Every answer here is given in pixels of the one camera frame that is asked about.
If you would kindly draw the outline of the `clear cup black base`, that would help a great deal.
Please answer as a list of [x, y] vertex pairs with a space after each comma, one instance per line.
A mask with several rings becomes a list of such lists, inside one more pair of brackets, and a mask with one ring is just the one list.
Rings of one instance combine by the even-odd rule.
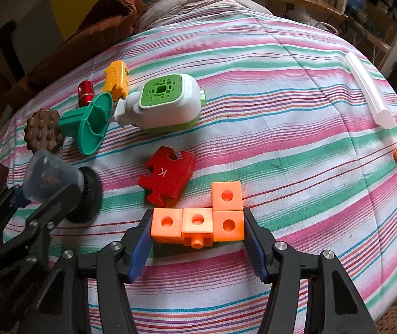
[[91, 221], [99, 212], [103, 191], [98, 174], [90, 167], [74, 167], [46, 149], [39, 149], [27, 165], [23, 195], [43, 203], [67, 185], [78, 187], [81, 197], [67, 219], [74, 224]]

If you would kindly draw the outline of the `brown studded massage brush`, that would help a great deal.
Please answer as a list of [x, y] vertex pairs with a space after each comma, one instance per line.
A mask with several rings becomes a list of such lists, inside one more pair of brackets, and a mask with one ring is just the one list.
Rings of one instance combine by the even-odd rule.
[[39, 149], [46, 149], [56, 154], [65, 139], [59, 127], [60, 115], [53, 109], [40, 109], [27, 120], [24, 129], [24, 141], [27, 149], [35, 154]]

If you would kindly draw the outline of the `teal plastic funnel stand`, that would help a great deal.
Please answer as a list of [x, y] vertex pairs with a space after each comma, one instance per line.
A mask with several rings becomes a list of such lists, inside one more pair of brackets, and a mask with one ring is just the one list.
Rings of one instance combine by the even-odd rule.
[[94, 154], [103, 142], [113, 108], [109, 92], [101, 93], [84, 107], [64, 113], [58, 127], [63, 135], [76, 141], [78, 150], [83, 155]]

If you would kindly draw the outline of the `orange linking cube block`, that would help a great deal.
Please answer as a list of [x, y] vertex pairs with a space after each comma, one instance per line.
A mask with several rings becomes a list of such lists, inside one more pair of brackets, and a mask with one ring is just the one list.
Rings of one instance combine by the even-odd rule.
[[243, 241], [242, 184], [212, 183], [210, 208], [155, 208], [151, 236], [159, 243], [197, 250], [215, 242]]

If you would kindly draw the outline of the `red foam puzzle piece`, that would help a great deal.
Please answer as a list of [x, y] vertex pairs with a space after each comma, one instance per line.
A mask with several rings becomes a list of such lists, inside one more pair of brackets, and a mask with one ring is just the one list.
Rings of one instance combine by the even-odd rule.
[[146, 192], [146, 199], [156, 207], [165, 207], [167, 200], [178, 201], [195, 170], [195, 158], [182, 151], [181, 159], [171, 147], [162, 146], [148, 160], [150, 175], [142, 174], [138, 185]]

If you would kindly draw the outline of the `red metallic cylinder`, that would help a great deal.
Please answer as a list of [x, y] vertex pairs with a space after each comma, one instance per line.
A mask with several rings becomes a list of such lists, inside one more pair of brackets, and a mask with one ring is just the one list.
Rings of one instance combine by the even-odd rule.
[[79, 107], [85, 107], [95, 97], [94, 86], [91, 81], [84, 80], [78, 86]]

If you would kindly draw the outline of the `yellow orange toy car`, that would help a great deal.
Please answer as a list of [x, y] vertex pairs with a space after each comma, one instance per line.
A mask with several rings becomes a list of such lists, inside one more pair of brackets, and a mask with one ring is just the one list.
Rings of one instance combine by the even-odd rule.
[[103, 92], [110, 93], [114, 102], [125, 99], [130, 90], [130, 74], [124, 61], [111, 62], [104, 72], [106, 79]]

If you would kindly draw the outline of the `white green plug-in device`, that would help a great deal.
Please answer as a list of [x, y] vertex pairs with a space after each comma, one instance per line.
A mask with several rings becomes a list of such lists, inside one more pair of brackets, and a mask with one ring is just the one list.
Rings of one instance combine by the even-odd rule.
[[206, 94], [188, 74], [173, 73], [148, 80], [140, 91], [120, 99], [113, 119], [150, 134], [185, 130], [200, 118]]

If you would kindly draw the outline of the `striped bed cover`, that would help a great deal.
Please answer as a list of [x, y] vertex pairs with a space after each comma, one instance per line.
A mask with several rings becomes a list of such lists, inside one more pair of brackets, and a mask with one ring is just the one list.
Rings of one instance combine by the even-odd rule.
[[60, 157], [100, 175], [103, 204], [87, 225], [62, 222], [50, 260], [67, 249], [94, 252], [136, 225], [148, 204], [137, 181], [162, 146], [195, 156], [179, 207], [208, 207], [214, 182], [239, 181], [243, 202], [263, 227], [303, 252], [335, 252], [373, 318], [397, 298], [397, 94], [367, 70], [396, 119], [378, 126], [344, 62], [352, 46], [299, 23], [243, 8], [205, 7], [159, 20], [71, 71], [21, 108], [0, 132], [0, 162], [11, 185], [23, 181], [31, 152], [24, 128], [41, 108], [78, 104], [79, 82], [103, 87], [122, 60], [131, 90], [186, 73], [205, 91], [199, 121], [185, 131], [146, 134], [111, 124], [97, 152], [70, 139]]

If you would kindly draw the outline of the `white plastic tube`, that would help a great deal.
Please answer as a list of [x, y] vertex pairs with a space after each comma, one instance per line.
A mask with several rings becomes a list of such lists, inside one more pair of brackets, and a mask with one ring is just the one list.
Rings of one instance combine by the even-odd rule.
[[364, 64], [352, 52], [347, 53], [344, 60], [365, 97], [375, 123], [383, 128], [393, 129], [396, 126], [396, 120], [380, 88]]

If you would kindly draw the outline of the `brown pillow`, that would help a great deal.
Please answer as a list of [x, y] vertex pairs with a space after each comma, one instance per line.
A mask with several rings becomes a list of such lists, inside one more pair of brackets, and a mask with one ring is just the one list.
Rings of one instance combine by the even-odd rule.
[[5, 94], [15, 112], [50, 84], [111, 46], [139, 32], [143, 0], [98, 0], [78, 30]]

